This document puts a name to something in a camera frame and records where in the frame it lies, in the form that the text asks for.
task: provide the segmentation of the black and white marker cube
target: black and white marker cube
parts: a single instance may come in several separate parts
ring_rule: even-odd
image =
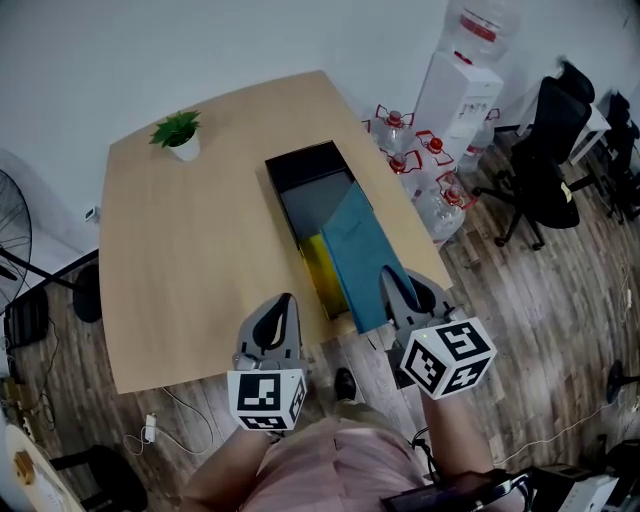
[[[474,387],[495,355],[480,320],[470,318],[413,331],[400,367],[438,399]]]
[[[231,415],[246,430],[293,430],[307,394],[304,372],[227,372]]]

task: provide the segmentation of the electric fan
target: electric fan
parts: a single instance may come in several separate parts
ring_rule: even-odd
[[[16,183],[0,171],[0,311],[16,298],[27,271],[73,290],[73,309],[83,322],[102,317],[97,265],[84,267],[75,283],[69,283],[29,263],[31,217]]]

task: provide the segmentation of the potted plant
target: potted plant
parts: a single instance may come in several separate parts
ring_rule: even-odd
[[[182,161],[189,162],[200,153],[200,142],[196,130],[200,127],[200,122],[196,117],[200,112],[178,112],[158,123],[158,129],[151,136],[149,144],[162,144],[167,146]]]

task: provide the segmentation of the fan base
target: fan base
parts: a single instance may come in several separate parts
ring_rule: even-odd
[[[78,274],[75,284],[83,289],[83,293],[74,290],[73,311],[83,322],[88,324],[97,322],[102,318],[98,265],[84,267]]]

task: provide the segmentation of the power adapter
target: power adapter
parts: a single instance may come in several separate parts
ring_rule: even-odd
[[[144,425],[144,438],[150,442],[154,443],[156,441],[156,415],[155,414],[147,414],[147,421]]]

